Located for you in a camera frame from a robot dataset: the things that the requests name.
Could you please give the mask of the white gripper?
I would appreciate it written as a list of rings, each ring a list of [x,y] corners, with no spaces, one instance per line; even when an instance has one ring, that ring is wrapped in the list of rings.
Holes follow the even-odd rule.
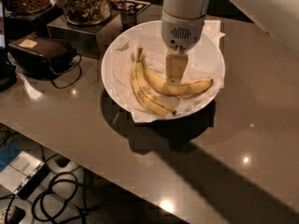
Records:
[[[166,82],[178,86],[188,64],[187,52],[200,40],[205,17],[182,19],[163,11],[162,39],[168,52],[165,57]]]

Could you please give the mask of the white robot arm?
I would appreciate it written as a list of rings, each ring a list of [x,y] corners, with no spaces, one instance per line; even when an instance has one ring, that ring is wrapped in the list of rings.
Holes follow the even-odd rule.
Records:
[[[229,0],[265,32],[299,55],[299,0]],[[209,0],[164,0],[162,39],[168,48],[166,80],[177,85],[188,62],[187,52],[201,38]]]

